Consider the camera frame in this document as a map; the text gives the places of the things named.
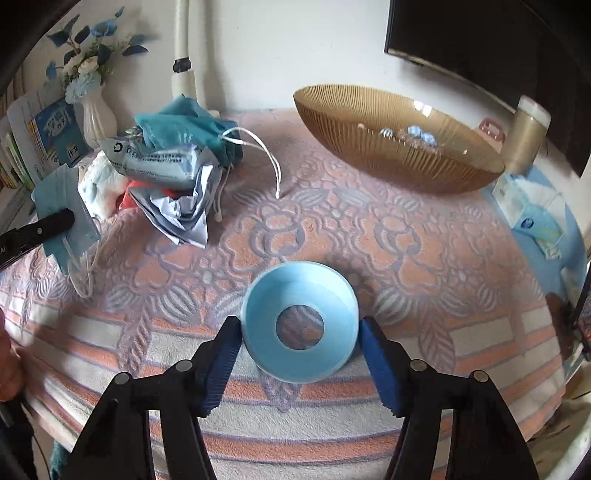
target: book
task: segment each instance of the book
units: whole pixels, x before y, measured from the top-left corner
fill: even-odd
[[[89,152],[74,107],[63,98],[38,113],[31,126],[43,154],[56,168],[63,164],[72,167]]]
[[[22,95],[8,107],[7,117],[12,134],[23,165],[35,185],[48,176],[55,166],[48,162],[35,146],[29,123],[43,109],[62,98],[63,94],[61,80],[56,79],[39,90]]]
[[[18,174],[18,178],[25,187],[29,190],[34,188],[33,182],[27,173],[27,169],[22,164],[22,160],[20,159],[20,154],[18,158],[14,158],[14,155],[11,152],[10,144],[14,144],[13,150],[18,151],[18,147],[16,142],[14,141],[14,137],[12,136],[12,131],[10,130],[10,122],[8,121],[8,117],[2,117],[0,119],[0,147],[1,150],[6,155],[6,158],[9,159],[12,167]]]
[[[18,151],[17,142],[14,140],[14,136],[12,135],[11,131],[8,131],[4,137],[0,138],[0,144],[2,144],[4,153],[7,156],[10,156],[11,161],[14,162],[21,182],[29,191],[32,192],[35,189],[35,184],[31,180],[31,177],[29,176],[27,169],[22,162],[21,154]]]
[[[6,171],[4,170],[4,167],[2,166],[2,164],[0,163],[0,181],[2,182],[3,185],[6,185],[8,188],[15,188],[12,184],[12,182],[10,181],[10,179],[8,178],[8,175],[6,173]]]
[[[18,176],[10,158],[6,156],[4,149],[0,148],[0,166],[2,166],[3,181],[7,187],[12,189],[21,185],[21,179]]]

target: white pole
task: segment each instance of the white pole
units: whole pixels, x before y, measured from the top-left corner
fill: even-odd
[[[179,95],[197,100],[195,72],[189,60],[189,0],[177,0],[174,17],[173,98]]]

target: ear loop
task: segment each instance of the ear loop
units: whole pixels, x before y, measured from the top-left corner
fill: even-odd
[[[256,144],[250,143],[250,142],[245,142],[244,140],[242,140],[240,138],[233,138],[233,137],[228,136],[232,132],[236,132],[236,131],[244,132],[244,133],[250,135],[254,139]],[[279,165],[279,162],[277,161],[275,156],[271,152],[269,152],[269,149],[263,143],[263,141],[260,138],[258,138],[254,133],[252,133],[250,130],[247,130],[246,128],[243,128],[243,127],[229,128],[228,130],[226,130],[224,133],[222,133],[220,135],[220,138],[225,140],[226,142],[230,142],[235,145],[254,147],[257,150],[261,150],[267,154],[267,157],[269,157],[269,160],[271,160],[271,165],[273,165],[273,170],[275,170],[275,184],[277,185],[277,188],[275,190],[275,198],[277,200],[279,200],[279,198],[281,197],[281,166]],[[230,165],[230,167],[226,170],[226,176],[224,179],[222,179],[222,182],[217,189],[216,198],[213,201],[213,211],[215,212],[215,221],[217,221],[217,222],[222,221],[222,207],[220,205],[220,198],[222,197],[223,189],[225,188],[226,183],[228,182],[228,176],[230,175],[230,170],[232,169],[232,167],[233,166]]]
[[[70,244],[68,243],[68,240],[66,239],[66,236],[64,235],[61,237],[61,241],[63,242],[64,247],[65,247],[66,251],[68,252],[68,255],[70,256],[68,263],[67,263],[68,276],[70,278],[70,281],[72,282],[72,286],[74,287],[74,290],[83,299],[89,299],[90,297],[92,297],[92,293],[93,293],[93,289],[94,289],[94,279],[93,279],[92,271],[95,269],[96,261],[99,258],[100,244],[101,244],[101,240],[102,240],[102,230],[100,227],[100,221],[98,221],[98,219],[96,219],[95,217],[92,218],[92,221],[95,223],[96,227],[98,228],[100,238],[97,241],[97,243],[95,243],[96,249],[95,249],[95,255],[94,255],[92,262],[89,261],[89,255],[90,255],[89,250],[94,245],[91,245],[90,248],[82,254],[82,259],[83,259],[84,263],[86,264],[84,267],[82,266],[82,264],[80,262],[78,262],[76,256],[74,255],[74,252],[72,251],[72,248],[70,247]]]

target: teal drawstring bag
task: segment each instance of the teal drawstring bag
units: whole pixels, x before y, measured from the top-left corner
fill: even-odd
[[[148,147],[157,150],[183,144],[209,147],[226,168],[236,166],[242,159],[242,147],[221,137],[222,133],[236,127],[237,123],[212,117],[192,98],[180,95],[159,113],[137,115],[135,122],[142,129]],[[240,140],[237,131],[227,136]]]

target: person's hand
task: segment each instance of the person's hand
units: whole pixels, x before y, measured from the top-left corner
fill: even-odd
[[[4,312],[0,310],[0,401],[12,400],[23,386],[21,364],[12,350],[10,337],[4,329]]]

